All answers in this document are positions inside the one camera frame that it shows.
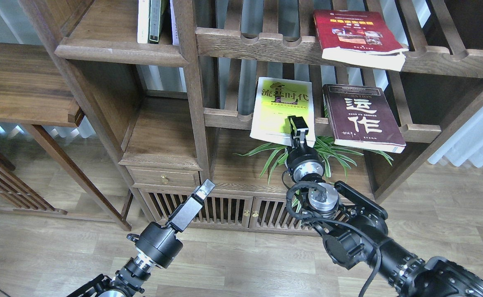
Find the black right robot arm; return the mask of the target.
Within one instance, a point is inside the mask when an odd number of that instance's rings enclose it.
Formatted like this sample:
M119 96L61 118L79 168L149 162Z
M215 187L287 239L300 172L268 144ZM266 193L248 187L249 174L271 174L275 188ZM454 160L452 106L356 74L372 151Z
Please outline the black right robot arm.
M290 216L311 226L335 264L351 269L359 262L372 268L360 291L376 275L400 297L483 297L483 280L444 257L424 261L388 236L388 213L342 181L330 185L322 160L309 147L309 128L302 117L289 116L292 146L286 166L294 185L286 193Z

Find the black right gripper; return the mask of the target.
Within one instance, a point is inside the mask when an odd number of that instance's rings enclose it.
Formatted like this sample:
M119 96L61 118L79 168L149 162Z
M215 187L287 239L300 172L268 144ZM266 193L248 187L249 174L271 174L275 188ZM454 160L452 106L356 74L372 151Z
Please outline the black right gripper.
M306 136L309 127L302 116L288 116L291 147L287 147L287 171L294 182L323 182L325 167L314 148L309 147Z

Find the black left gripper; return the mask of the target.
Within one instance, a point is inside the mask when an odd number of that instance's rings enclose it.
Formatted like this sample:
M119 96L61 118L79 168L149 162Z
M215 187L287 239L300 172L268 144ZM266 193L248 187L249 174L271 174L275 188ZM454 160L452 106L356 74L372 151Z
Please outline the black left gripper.
M151 222L141 234L129 233L127 239L133 241L136 248L151 258L156 266L168 268L183 248L183 243L177 239L177 233L183 232L194 220L213 188L215 184L205 180L203 184L196 187L183 204L175 209L168 218L166 226Z

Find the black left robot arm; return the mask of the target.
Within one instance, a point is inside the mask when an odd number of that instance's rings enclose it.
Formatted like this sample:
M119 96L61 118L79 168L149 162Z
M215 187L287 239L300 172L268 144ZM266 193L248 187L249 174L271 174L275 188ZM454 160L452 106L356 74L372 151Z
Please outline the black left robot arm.
M210 180L196 187L187 200L170 215L164 226L151 222L141 234L129 233L128 240L134 242L137 256L119 269L113 278L100 274L82 285L70 297L132 297L143 293L143 283L151 276L155 267L168 268L183 248L177 233L183 232L205 205L205 200L215 188Z

